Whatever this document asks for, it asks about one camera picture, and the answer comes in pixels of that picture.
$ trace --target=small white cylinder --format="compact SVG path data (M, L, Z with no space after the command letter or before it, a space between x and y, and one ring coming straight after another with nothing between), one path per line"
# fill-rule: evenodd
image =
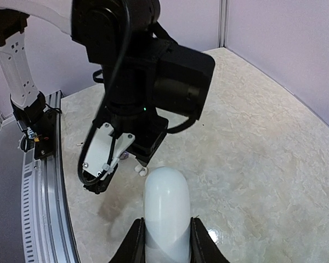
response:
M144 190L146 263L189 263L190 198L177 170L161 167L146 179Z

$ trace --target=light purple wall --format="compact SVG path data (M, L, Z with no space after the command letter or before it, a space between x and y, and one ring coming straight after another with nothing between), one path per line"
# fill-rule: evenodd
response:
M329 125L329 0L233 0L229 49Z
M217 47L220 0L162 0L160 22L179 44L198 50ZM26 52L36 86L45 94L62 90L65 95L93 85L99 67L88 62L85 48L55 26L30 17ZM0 68L0 110L12 112L9 93Z

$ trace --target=white bracket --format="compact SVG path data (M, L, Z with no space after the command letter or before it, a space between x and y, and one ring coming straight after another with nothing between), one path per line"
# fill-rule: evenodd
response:
M109 159L110 147L112 143L111 134L114 132L109 123L105 123L95 133L94 139L90 144L88 153L84 160L83 169L94 177L98 177L103 170L106 170L105 180L108 174L114 171L115 166L120 161L120 156L134 142L135 136L130 133L123 133L117 140L114 150L114 156L111 165L107 165Z

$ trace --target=white plastic bottle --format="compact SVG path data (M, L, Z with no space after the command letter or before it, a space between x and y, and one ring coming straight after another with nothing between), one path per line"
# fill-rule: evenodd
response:
M161 167L146 179L144 190L146 263L189 263L190 198L177 170Z

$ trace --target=marble-patterned floor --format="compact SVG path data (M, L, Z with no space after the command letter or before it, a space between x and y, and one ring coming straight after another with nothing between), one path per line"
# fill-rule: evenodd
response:
M232 263L329 263L329 128L283 87L226 49L201 120L169 135L149 168L186 177L199 216ZM82 262L108 262L143 216L145 179L123 161L109 189L84 191L76 169L103 94L96 85L63 99L67 197ZM161 111L171 125L183 120Z

